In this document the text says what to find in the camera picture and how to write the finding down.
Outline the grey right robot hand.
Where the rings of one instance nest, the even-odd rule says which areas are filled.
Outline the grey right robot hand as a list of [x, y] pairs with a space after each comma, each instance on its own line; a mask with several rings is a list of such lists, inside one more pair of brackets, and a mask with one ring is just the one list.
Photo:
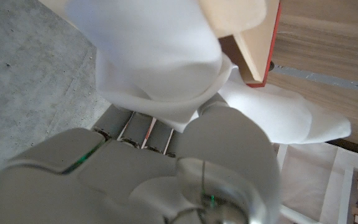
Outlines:
[[182, 133], [113, 106], [0, 171], [0, 223], [275, 223], [276, 155], [214, 95]]

